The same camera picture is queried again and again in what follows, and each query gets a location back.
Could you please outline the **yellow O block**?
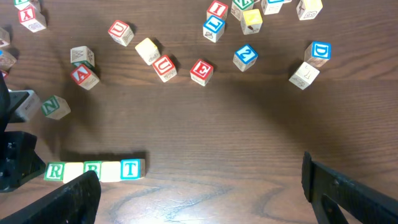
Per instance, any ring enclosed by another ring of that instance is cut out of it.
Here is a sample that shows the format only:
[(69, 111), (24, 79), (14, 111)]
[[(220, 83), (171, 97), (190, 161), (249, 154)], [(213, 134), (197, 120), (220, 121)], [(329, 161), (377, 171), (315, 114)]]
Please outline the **yellow O block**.
[(82, 175), (83, 163), (82, 162), (67, 162), (63, 174), (63, 183), (66, 184), (76, 177)]

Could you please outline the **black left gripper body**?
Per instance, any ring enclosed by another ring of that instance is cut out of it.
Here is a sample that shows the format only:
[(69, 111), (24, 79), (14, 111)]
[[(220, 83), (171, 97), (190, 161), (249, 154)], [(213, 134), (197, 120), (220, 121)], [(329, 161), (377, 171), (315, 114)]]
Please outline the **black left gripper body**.
[(23, 131), (6, 131), (27, 93), (11, 97), (1, 78), (1, 192), (12, 192), (44, 173), (45, 164), (35, 153), (37, 137)]

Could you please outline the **yellow J block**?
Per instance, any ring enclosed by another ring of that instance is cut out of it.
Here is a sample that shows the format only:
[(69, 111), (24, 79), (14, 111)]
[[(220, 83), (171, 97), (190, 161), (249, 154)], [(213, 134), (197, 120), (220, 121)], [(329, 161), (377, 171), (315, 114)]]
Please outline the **yellow J block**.
[(121, 181), (121, 162), (106, 161), (101, 163), (101, 182), (120, 182)]

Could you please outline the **blue T block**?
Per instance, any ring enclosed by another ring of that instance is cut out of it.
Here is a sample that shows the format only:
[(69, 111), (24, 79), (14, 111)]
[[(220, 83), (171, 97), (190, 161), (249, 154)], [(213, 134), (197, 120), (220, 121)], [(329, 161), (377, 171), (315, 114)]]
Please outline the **blue T block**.
[(121, 180), (137, 180), (144, 178), (146, 162), (144, 159), (121, 160)]

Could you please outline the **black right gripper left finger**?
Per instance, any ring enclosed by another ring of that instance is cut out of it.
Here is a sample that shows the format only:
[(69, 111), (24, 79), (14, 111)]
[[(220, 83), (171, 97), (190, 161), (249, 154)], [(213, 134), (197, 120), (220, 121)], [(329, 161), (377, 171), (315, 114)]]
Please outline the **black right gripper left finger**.
[(1, 219), (1, 223), (94, 223), (100, 197), (99, 178), (88, 171)]

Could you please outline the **green R block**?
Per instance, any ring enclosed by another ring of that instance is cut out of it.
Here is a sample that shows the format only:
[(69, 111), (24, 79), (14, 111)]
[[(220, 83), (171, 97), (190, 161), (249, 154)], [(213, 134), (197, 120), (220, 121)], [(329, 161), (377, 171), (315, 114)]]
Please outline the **green R block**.
[(46, 166), (44, 180), (62, 182), (64, 171), (64, 162), (49, 162)]

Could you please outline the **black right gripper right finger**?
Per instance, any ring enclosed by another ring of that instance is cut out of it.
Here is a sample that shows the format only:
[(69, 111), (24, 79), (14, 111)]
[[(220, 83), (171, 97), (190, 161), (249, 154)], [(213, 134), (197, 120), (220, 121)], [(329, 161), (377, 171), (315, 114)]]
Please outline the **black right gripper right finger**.
[(342, 208), (361, 223), (397, 223), (397, 200), (313, 161), (309, 152), (302, 187), (318, 223), (347, 223)]

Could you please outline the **green B block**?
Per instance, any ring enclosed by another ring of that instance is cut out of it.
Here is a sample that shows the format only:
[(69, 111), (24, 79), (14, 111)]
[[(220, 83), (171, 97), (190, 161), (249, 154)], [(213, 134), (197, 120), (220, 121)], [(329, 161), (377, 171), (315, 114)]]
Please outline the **green B block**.
[(83, 163), (83, 172), (94, 171), (98, 177), (101, 179), (101, 161), (85, 161)]

